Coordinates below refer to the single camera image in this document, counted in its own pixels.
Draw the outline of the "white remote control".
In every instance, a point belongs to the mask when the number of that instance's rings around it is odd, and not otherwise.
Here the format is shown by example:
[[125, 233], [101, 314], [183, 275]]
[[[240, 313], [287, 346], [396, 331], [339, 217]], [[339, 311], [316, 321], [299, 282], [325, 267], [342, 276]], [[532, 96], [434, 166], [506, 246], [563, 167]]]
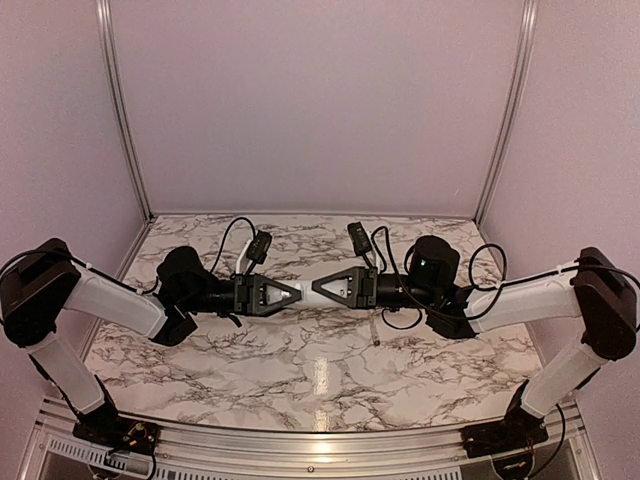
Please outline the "white remote control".
[[[328, 298], [325, 298], [312, 290], [312, 280], [282, 280], [295, 282], [296, 286], [302, 290], [302, 300], [289, 306], [288, 308], [325, 308], [341, 305]], [[324, 288], [338, 293], [348, 287], [346, 281], [335, 281], [324, 286]]]

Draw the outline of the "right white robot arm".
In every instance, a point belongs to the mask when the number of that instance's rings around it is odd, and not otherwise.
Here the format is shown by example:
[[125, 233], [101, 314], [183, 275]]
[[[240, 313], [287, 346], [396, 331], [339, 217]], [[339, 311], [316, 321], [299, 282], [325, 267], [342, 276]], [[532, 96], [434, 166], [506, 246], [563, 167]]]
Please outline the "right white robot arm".
[[595, 247], [528, 278], [464, 288], [454, 283], [460, 255], [444, 239], [421, 236], [406, 258], [406, 274], [356, 267], [315, 280], [311, 288], [351, 309], [421, 308], [434, 332], [454, 340], [512, 324], [582, 319], [583, 332], [514, 393], [495, 428], [506, 448], [519, 446], [560, 400], [636, 346], [639, 282]]

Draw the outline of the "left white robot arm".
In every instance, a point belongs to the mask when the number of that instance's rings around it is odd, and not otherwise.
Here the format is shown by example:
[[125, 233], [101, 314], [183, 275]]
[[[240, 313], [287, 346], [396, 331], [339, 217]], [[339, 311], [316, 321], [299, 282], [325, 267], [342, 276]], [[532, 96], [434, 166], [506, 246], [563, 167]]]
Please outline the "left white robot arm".
[[270, 316], [302, 298], [299, 289], [261, 275], [220, 280], [188, 246], [171, 250], [156, 273], [159, 291], [144, 294], [73, 257], [58, 238], [15, 256], [1, 270], [6, 337], [28, 353], [79, 422], [106, 445], [125, 438], [126, 423], [99, 379], [58, 336], [63, 311], [97, 317], [172, 347], [196, 330], [197, 313], [237, 322], [242, 316]]

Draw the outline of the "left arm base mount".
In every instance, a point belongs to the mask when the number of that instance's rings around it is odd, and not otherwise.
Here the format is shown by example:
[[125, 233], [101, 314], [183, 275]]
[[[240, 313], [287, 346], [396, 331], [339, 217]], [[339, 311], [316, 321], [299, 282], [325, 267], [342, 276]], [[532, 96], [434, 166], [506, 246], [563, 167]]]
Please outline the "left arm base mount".
[[160, 427], [146, 420], [122, 417], [106, 405], [82, 414], [75, 423], [73, 436], [108, 447], [114, 452], [133, 452], [150, 456], [155, 452]]

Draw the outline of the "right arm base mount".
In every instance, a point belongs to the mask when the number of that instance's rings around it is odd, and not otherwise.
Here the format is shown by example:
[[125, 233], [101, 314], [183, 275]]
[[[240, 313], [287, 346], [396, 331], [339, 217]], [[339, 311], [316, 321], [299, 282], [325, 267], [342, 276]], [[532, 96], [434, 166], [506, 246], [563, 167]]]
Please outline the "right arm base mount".
[[530, 448], [548, 440], [544, 418], [535, 417], [522, 407], [528, 383], [525, 381], [516, 389], [502, 419], [461, 429], [463, 448], [469, 458]]

